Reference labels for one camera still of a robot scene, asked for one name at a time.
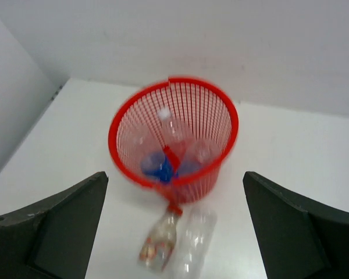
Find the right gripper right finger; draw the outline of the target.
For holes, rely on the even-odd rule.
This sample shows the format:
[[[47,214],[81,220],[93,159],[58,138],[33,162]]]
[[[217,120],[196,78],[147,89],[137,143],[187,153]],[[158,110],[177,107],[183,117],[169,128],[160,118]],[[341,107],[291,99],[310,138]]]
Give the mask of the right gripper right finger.
[[[253,171],[243,186],[268,278],[349,278],[349,212]]]

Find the red label small bottle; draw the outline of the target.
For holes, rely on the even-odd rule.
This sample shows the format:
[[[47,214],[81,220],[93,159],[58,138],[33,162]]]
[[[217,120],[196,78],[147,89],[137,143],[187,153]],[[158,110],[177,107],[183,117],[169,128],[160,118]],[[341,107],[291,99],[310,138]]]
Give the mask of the red label small bottle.
[[[182,209],[173,203],[166,208],[164,215],[154,224],[140,250],[138,261],[153,272],[165,269],[177,241],[177,224],[183,214]]]

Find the clear crushed bottle blue cap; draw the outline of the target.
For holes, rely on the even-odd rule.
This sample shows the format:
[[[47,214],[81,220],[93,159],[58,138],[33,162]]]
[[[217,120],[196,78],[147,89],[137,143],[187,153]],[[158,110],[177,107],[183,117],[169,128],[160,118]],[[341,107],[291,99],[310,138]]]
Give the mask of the clear crushed bottle blue cap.
[[[192,208],[169,265],[169,278],[200,277],[216,223],[217,215],[213,210]]]

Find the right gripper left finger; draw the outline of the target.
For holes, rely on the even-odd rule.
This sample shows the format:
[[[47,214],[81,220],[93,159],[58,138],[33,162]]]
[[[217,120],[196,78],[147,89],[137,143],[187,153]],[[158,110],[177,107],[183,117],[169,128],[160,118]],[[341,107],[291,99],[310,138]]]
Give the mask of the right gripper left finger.
[[[85,278],[108,186],[97,172],[0,216],[0,278]]]

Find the clear bottle white cap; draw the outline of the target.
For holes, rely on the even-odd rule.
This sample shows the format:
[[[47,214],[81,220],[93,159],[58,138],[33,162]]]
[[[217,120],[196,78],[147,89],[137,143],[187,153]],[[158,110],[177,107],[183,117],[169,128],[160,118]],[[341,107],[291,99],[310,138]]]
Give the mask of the clear bottle white cap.
[[[158,117],[162,124],[162,135],[165,144],[181,159],[193,136],[189,126],[184,121],[175,118],[167,107],[158,112]]]

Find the blue label bottle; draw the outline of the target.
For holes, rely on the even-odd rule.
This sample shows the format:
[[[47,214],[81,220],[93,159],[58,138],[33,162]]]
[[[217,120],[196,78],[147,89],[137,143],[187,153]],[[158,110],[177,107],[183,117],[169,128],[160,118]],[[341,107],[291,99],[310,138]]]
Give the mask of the blue label bottle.
[[[174,170],[163,151],[155,151],[141,159],[140,169],[146,177],[163,184],[171,182]]]
[[[194,174],[210,165],[220,154],[220,148],[211,140],[199,139],[192,143],[177,169],[177,177]]]

